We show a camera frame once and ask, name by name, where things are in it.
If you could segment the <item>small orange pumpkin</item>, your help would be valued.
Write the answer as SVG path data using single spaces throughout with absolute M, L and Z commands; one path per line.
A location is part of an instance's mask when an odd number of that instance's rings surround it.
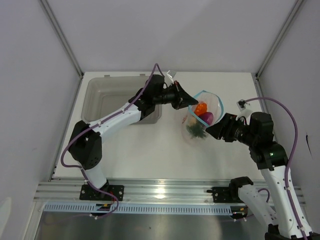
M 205 102 L 200 102 L 194 109 L 194 113 L 196 116 L 200 116 L 206 113 L 208 110 L 208 106 Z

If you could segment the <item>purple red onion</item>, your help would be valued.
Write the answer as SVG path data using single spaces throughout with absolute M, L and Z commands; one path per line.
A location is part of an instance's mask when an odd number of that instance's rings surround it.
M 211 112 L 206 112 L 199 116 L 199 118 L 204 121 L 207 125 L 211 126 L 214 121 L 214 114 Z

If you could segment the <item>clear zip top bag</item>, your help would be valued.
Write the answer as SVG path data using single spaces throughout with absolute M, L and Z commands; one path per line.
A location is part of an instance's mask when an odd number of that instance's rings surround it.
M 208 137 L 206 129 L 223 117 L 224 105 L 218 95 L 206 90 L 200 91 L 193 97 L 198 104 L 187 107 L 181 133 L 188 144 L 198 145 Z

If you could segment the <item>orange toy pineapple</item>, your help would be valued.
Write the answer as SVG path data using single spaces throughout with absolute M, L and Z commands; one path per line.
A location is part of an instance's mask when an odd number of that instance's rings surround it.
M 205 131 L 205 128 L 200 123 L 194 123 L 192 125 L 187 125 L 186 130 L 192 139 L 194 139 L 194 138 L 205 139 L 207 137 L 207 133 Z

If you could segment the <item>beige garlic bulb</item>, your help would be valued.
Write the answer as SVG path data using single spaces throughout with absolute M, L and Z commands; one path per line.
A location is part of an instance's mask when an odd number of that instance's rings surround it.
M 192 125 L 196 124 L 197 121 L 198 121 L 198 120 L 197 120 L 195 117 L 191 116 L 191 117 L 189 118 L 189 120 L 188 120 L 188 125 L 189 125 L 189 126 L 192 126 Z

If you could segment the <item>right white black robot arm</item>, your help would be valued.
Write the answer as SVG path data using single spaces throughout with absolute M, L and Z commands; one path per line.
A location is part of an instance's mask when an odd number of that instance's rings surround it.
M 271 115 L 254 112 L 249 124 L 236 115 L 226 113 L 206 132 L 227 143 L 238 141 L 248 146 L 250 157 L 256 163 L 273 201 L 273 207 L 261 198 L 248 177 L 233 178 L 228 196 L 234 202 L 242 201 L 265 229 L 266 240 L 318 240 L 306 221 L 300 207 L 288 170 L 289 160 L 285 149 L 273 140 L 274 123 Z

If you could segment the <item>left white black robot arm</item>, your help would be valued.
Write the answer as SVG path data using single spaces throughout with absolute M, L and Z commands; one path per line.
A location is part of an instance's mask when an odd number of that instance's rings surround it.
M 155 111 L 157 105 L 170 104 L 173 109 L 179 110 L 198 103 L 178 81 L 166 86 L 163 75 L 153 74 L 147 79 L 143 88 L 139 89 L 120 109 L 89 123 L 82 120 L 77 122 L 66 151 L 78 162 L 78 168 L 91 184 L 91 194 L 97 200 L 103 200 L 109 193 L 109 188 L 106 186 L 108 180 L 101 167 L 103 143 L 107 137 L 124 127 L 144 120 Z

